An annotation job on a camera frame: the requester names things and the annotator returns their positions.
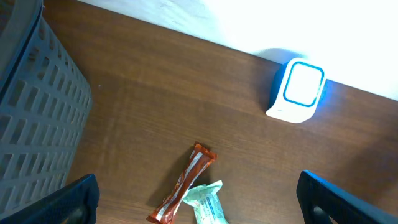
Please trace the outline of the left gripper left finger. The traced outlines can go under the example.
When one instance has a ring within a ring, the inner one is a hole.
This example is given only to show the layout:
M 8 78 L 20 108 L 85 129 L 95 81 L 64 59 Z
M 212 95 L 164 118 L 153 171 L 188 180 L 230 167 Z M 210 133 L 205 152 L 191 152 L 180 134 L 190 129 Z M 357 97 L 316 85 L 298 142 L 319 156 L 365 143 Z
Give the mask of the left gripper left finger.
M 95 223 L 99 199 L 95 175 L 86 174 L 1 223 Z

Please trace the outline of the red white snack bar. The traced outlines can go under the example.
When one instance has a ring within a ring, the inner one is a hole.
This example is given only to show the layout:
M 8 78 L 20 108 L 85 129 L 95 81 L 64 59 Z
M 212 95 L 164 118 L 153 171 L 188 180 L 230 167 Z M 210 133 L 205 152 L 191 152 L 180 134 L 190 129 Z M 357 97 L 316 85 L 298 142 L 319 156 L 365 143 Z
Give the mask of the red white snack bar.
M 151 223 L 171 224 L 188 192 L 197 178 L 217 159 L 218 155 L 204 145 L 196 142 L 193 145 L 188 163 L 180 174 L 170 195 L 150 214 L 146 220 Z

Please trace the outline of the green white tissue packet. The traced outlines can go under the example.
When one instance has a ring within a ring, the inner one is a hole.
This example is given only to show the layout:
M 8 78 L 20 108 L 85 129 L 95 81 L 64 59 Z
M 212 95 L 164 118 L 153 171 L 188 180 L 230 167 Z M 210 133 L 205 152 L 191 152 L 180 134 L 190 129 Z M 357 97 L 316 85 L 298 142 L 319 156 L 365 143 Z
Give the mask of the green white tissue packet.
M 222 186 L 223 182 L 218 180 L 193 187 L 183 196 L 183 202 L 193 207 L 197 224 L 228 224 L 217 196 Z

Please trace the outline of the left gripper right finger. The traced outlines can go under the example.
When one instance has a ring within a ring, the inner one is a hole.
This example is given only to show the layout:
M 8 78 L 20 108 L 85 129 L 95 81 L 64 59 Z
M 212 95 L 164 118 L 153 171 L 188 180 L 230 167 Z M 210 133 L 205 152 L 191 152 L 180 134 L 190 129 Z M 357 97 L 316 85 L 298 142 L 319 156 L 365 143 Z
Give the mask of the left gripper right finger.
M 397 223 L 397 217 L 351 195 L 308 170 L 301 172 L 296 194 L 306 224 Z

